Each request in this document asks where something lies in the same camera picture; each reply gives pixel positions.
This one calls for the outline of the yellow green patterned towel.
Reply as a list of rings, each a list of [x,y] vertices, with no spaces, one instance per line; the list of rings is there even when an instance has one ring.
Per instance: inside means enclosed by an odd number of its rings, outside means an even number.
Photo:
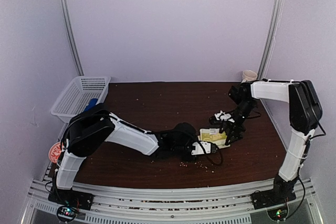
[[[219,129],[200,129],[198,139],[204,142],[216,144],[220,149],[228,148],[230,145],[225,145],[227,135],[225,132],[220,133]]]

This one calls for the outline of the blue towel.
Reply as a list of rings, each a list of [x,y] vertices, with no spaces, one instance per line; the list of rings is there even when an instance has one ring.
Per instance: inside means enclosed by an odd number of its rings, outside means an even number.
[[[97,98],[92,98],[89,103],[87,104],[87,106],[85,107],[84,109],[84,112],[90,110],[92,107],[94,107],[98,102],[98,99]]]

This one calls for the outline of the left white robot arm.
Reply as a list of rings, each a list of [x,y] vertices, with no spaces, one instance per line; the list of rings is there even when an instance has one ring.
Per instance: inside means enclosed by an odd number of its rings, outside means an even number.
[[[72,189],[82,162],[104,142],[119,144],[151,156],[159,151],[181,152],[189,156],[205,154],[195,129],[180,123],[165,131],[139,128],[108,111],[99,103],[74,116],[60,140],[60,156],[53,177],[53,192],[64,205],[76,197]]]

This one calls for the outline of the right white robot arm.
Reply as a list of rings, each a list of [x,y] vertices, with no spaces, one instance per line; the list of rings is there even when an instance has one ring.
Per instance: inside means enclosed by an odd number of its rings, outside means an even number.
[[[274,178],[273,188],[257,191],[251,196],[255,203],[260,204],[284,202],[292,196],[299,171],[308,156],[310,142],[316,128],[321,126],[322,107],[312,82],[267,79],[242,82],[231,87],[228,95],[236,103],[236,109],[214,116],[219,121],[220,131],[226,134],[226,145],[242,139],[244,122],[256,107],[257,100],[281,101],[289,105],[291,139],[283,164]]]

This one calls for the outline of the cream ceramic mug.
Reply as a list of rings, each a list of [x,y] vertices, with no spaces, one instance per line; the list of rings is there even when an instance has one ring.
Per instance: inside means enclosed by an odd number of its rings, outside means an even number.
[[[244,70],[242,72],[242,82],[255,81],[258,78],[258,74],[252,70]]]

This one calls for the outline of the white plastic basket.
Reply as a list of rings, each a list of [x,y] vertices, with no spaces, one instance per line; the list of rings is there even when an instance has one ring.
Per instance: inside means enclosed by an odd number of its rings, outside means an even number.
[[[71,80],[51,108],[51,114],[64,123],[82,113],[92,99],[103,103],[109,89],[110,77],[79,76]]]

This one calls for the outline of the red white patterned bowl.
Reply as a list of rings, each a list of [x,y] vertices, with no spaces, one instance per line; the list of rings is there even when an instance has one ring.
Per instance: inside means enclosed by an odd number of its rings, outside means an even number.
[[[64,150],[62,142],[55,143],[48,152],[48,158],[49,160],[56,164],[58,161],[58,158],[60,157],[62,151]]]

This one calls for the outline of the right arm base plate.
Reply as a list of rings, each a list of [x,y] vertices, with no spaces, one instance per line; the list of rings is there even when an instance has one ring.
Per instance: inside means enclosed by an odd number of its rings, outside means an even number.
[[[293,191],[285,196],[276,194],[273,189],[264,191],[257,190],[251,194],[251,201],[255,210],[285,204],[287,201],[295,199],[296,194]]]

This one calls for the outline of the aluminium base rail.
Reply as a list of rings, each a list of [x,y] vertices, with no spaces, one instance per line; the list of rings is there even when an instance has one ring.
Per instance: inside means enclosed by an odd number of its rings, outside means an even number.
[[[48,223],[61,223],[55,216],[58,205],[48,201],[48,181],[51,179],[33,180],[19,223],[33,223],[38,210],[51,215]],[[255,209],[250,198],[257,190],[270,189],[271,179],[188,189],[131,189],[82,183],[73,186],[94,196],[91,209],[81,210],[75,219],[79,223],[277,223],[268,216],[271,208]],[[326,223],[311,181],[304,180],[304,186],[304,202],[281,223]]]

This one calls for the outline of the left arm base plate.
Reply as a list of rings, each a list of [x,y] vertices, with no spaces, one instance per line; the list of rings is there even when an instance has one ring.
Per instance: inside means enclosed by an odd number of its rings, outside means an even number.
[[[71,208],[90,210],[94,195],[74,190],[55,189],[48,195],[48,200]]]

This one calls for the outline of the right aluminium frame post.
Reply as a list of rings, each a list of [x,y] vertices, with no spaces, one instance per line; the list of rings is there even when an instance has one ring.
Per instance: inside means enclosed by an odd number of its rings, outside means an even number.
[[[266,42],[265,42],[261,62],[260,62],[259,69],[258,69],[258,79],[266,78],[266,75],[268,72],[272,52],[274,50],[274,45],[275,45],[276,31],[277,31],[277,28],[279,26],[279,22],[281,19],[283,2],[284,0],[274,0],[268,34],[266,37]]]

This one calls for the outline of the aluminium frame post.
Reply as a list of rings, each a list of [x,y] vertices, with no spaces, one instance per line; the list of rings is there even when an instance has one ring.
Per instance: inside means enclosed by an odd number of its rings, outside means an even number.
[[[75,36],[74,36],[73,29],[72,29],[67,0],[60,0],[60,4],[61,4],[63,19],[65,23],[65,28],[66,28],[66,34],[67,34],[67,38],[69,42],[70,52],[71,52],[71,55],[73,57],[74,64],[75,64],[75,69],[79,76],[83,76],[84,71],[83,71],[83,67],[82,67],[82,64],[79,58]]]
[[[265,42],[261,62],[260,62],[259,69],[258,69],[258,79],[266,78],[266,75],[268,72],[272,52],[274,50],[274,45],[275,45],[276,31],[277,31],[277,28],[279,26],[279,22],[281,19],[283,2],[284,0],[274,0],[268,34],[266,37],[266,42]]]

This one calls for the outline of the left aluminium frame post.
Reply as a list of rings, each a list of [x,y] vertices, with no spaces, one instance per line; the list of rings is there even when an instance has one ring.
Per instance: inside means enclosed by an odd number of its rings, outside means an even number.
[[[71,55],[73,57],[74,64],[75,64],[75,69],[79,76],[83,76],[84,71],[83,71],[83,67],[82,67],[82,64],[79,58],[75,36],[74,36],[73,29],[72,29],[67,0],[60,0],[60,4],[61,4],[63,19],[65,23],[65,28],[66,28],[66,34],[67,34],[67,38],[69,42],[70,52],[71,52]]]

